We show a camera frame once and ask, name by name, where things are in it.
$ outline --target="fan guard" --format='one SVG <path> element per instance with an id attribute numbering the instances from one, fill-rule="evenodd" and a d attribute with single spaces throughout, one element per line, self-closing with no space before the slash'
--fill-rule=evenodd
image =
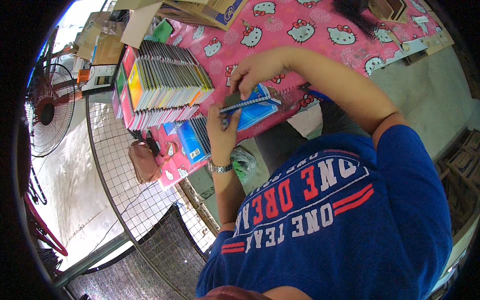
<path id="1" fill-rule="evenodd" d="M 75 106 L 75 82 L 60 64 L 44 66 L 25 102 L 32 156 L 44 157 L 65 137 Z"/>

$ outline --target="wristwatch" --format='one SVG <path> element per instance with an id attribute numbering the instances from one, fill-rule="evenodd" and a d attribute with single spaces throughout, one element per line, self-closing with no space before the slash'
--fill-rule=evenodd
<path id="1" fill-rule="evenodd" d="M 223 167 L 215 166 L 211 159 L 208 160 L 208 170 L 210 172 L 225 173 L 225 172 L 228 172 L 232 169 L 233 169 L 232 159 L 230 159 L 230 164 L 229 165 L 223 166 Z"/>

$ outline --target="wire grid panel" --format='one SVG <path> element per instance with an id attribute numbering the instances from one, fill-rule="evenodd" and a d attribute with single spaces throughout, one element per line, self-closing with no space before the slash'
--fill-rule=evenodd
<path id="1" fill-rule="evenodd" d="M 187 291 L 179 289 L 194 298 L 191 288 L 194 289 L 204 265 L 204 259 L 200 262 L 198 258 L 205 257 L 215 236 L 181 188 L 173 186 L 162 190 L 158 181 L 147 184 L 136 181 L 128 157 L 128 146 L 134 139 L 125 129 L 123 120 L 115 119 L 111 104 L 89 103 L 89 109 L 100 175 L 122 219 L 157 268 L 177 287 L 187 284 Z M 173 205 L 177 208 L 176 223 L 171 221 Z"/>

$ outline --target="stack of notebooks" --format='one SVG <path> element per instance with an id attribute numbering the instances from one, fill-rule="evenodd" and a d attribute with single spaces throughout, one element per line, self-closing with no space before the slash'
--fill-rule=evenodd
<path id="1" fill-rule="evenodd" d="M 237 131 L 241 131 L 277 112 L 280 104 L 281 101 L 272 98 L 263 84 L 258 84 L 247 100 L 223 108 L 220 112 L 229 114 L 241 108 L 242 113 L 237 127 Z M 167 127 L 164 126 L 164 128 L 167 134 L 176 130 L 191 164 L 210 157 L 211 148 L 206 130 L 206 117 L 186 120 L 178 128 L 175 128 L 175 125 L 171 124 Z"/>
<path id="2" fill-rule="evenodd" d="M 199 105 L 184 105 L 176 108 L 155 108 L 149 110 L 133 111 L 128 87 L 125 86 L 120 96 L 121 111 L 125 127 L 130 130 L 144 130 L 148 127 L 163 123 L 186 120 L 193 116 Z"/>
<path id="3" fill-rule="evenodd" d="M 143 41 L 128 76 L 133 110 L 202 103 L 213 91 L 206 71 L 189 49 Z"/>
<path id="4" fill-rule="evenodd" d="M 139 49 L 127 47 L 112 105 L 125 127 L 143 130 L 191 118 L 213 91 L 208 74 L 189 49 L 144 40 Z"/>
<path id="5" fill-rule="evenodd" d="M 207 118 L 197 117 L 186 120 L 178 129 L 177 135 L 191 164 L 207 159 L 211 155 L 208 140 Z"/>
<path id="6" fill-rule="evenodd" d="M 280 100 L 272 98 L 265 85 L 257 84 L 247 100 L 223 108 L 220 110 L 220 113 L 230 114 L 241 108 L 242 112 L 237 127 L 237 131 L 241 131 L 276 113 L 278 105 L 281 104 Z"/>

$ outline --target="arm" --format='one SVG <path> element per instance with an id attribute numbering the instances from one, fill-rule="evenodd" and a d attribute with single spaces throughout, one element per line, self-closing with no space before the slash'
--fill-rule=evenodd
<path id="1" fill-rule="evenodd" d="M 222 124 L 220 116 L 221 104 L 213 104 L 208 110 L 207 131 L 212 147 L 212 162 L 216 166 L 230 164 L 230 154 L 237 142 L 237 125 L 241 110 L 236 111 L 227 128 Z M 235 170 L 225 173 L 212 173 L 215 187 L 218 217 L 222 223 L 220 232 L 233 230 L 237 218 L 238 209 L 245 199 L 245 191 Z"/>
<path id="2" fill-rule="evenodd" d="M 238 88 L 244 99 L 258 82 L 284 69 L 300 74 L 333 99 L 362 129 L 372 134 L 375 146 L 386 129 L 407 124 L 395 104 L 368 78 L 342 63 L 300 47 L 278 47 L 243 60 L 230 78 L 231 91 Z"/>

